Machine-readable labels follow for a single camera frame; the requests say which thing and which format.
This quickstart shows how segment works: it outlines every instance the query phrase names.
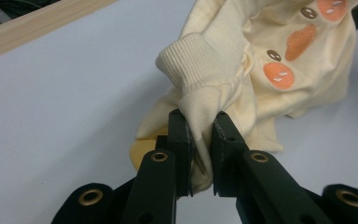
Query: fabric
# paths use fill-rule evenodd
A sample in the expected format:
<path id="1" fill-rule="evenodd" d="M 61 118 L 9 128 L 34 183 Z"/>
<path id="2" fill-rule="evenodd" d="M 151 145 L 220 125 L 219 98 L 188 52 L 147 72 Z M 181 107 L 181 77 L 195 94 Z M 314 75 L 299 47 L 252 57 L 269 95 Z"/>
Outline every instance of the fabric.
<path id="1" fill-rule="evenodd" d="M 345 96 L 358 0 L 199 0 L 179 39 L 156 59 L 173 86 L 142 121 L 131 159 L 139 168 L 179 107 L 197 147 L 194 192 L 209 188 L 212 124 L 226 111 L 250 149 L 282 150 L 274 120 Z"/>

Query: wooden edge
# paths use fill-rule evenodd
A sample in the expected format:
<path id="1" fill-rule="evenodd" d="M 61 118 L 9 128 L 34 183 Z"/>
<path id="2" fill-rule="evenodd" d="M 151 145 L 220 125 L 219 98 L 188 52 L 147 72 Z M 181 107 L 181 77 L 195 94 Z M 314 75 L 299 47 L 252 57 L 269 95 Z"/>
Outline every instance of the wooden edge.
<path id="1" fill-rule="evenodd" d="M 0 25 L 0 55 L 116 0 L 61 0 Z"/>

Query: wooden board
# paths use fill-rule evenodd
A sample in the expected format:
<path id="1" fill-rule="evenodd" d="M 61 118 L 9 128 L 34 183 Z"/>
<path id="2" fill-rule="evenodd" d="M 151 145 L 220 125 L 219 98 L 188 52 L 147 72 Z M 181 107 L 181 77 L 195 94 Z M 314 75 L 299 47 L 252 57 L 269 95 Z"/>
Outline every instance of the wooden board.
<path id="1" fill-rule="evenodd" d="M 61 0 L 0 25 L 0 54 L 106 7 L 116 0 Z"/>

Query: cloth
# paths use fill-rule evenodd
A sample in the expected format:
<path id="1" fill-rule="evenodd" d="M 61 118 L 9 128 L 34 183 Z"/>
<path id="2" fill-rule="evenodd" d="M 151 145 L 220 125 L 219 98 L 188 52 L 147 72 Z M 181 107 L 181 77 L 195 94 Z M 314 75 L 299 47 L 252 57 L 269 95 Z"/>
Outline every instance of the cloth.
<path id="1" fill-rule="evenodd" d="M 167 134 L 179 107 L 197 152 L 194 192 L 209 188 L 212 124 L 226 111 L 250 149 L 282 150 L 274 120 L 343 98 L 348 88 L 358 0 L 198 0 L 179 39 L 156 59 L 172 87 L 142 121 L 130 150 L 143 155 Z"/>

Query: white table surface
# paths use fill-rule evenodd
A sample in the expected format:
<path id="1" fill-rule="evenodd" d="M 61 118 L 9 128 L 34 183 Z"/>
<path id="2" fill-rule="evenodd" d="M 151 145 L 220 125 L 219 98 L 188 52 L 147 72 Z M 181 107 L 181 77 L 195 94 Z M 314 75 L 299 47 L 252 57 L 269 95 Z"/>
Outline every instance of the white table surface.
<path id="1" fill-rule="evenodd" d="M 194 0 L 118 1 L 0 56 L 0 224 L 49 223 L 78 187 L 135 176 L 128 149 L 170 81 L 154 62 Z M 348 97 L 280 118 L 276 157 L 304 188 L 358 188 L 358 46 Z M 177 223 L 241 223 L 211 190 L 178 202 Z"/>

